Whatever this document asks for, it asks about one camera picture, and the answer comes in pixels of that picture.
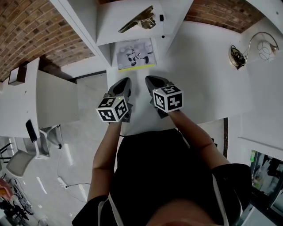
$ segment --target magazine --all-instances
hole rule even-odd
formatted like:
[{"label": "magazine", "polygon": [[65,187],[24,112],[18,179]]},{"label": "magazine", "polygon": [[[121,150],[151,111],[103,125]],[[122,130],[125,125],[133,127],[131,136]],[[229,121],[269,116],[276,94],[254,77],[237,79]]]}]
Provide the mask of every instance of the magazine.
[{"label": "magazine", "polygon": [[147,68],[155,65],[150,38],[120,41],[116,45],[119,71]]}]

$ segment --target yellow stripe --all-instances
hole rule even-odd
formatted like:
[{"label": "yellow stripe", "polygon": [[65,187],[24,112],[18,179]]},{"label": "yellow stripe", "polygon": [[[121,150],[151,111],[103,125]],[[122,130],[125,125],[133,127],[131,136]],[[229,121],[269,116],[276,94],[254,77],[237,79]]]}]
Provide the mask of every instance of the yellow stripe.
[{"label": "yellow stripe", "polygon": [[140,68],[149,68],[149,67],[153,67],[155,66],[155,64],[149,64],[149,65],[144,65],[144,66],[136,66],[136,67],[132,67],[132,68],[125,68],[125,69],[121,69],[118,70],[119,72],[124,72],[124,71],[129,71],[129,70],[134,70],[134,69],[140,69]]}]

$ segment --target brown box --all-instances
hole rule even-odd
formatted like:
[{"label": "brown box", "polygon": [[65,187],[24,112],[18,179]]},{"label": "brown box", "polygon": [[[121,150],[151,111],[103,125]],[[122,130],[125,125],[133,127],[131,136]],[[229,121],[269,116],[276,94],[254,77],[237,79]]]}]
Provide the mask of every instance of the brown box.
[{"label": "brown box", "polygon": [[19,66],[18,68],[10,72],[9,85],[17,86],[25,82],[27,68],[24,66]]}]

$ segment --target fiducial marker cube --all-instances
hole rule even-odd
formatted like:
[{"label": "fiducial marker cube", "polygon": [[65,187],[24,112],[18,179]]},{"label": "fiducial marker cube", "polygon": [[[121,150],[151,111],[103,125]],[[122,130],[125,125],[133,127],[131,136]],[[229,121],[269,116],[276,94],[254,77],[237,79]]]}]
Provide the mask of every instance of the fiducial marker cube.
[{"label": "fiducial marker cube", "polygon": [[184,92],[176,86],[168,86],[153,90],[154,105],[168,113],[183,108]]},{"label": "fiducial marker cube", "polygon": [[124,97],[103,98],[96,111],[102,122],[119,122],[129,111]]}]

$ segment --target floor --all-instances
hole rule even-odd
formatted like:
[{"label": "floor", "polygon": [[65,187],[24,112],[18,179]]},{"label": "floor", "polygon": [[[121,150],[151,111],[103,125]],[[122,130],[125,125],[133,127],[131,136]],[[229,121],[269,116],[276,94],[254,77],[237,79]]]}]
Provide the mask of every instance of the floor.
[{"label": "floor", "polygon": [[[106,75],[79,79],[77,85],[80,120],[61,125],[64,143],[62,150],[52,147],[48,160],[32,161],[24,177],[19,178],[35,212],[31,226],[36,226],[38,220],[43,218],[45,220],[39,225],[71,225],[87,200],[89,185],[64,189],[60,187],[57,178],[61,177],[67,185],[89,183],[91,180],[92,160],[108,125],[101,122],[95,110],[99,100],[107,92]],[[223,152],[223,120],[200,126],[214,138],[214,143]],[[4,145],[3,139],[0,139],[0,144]]]}]

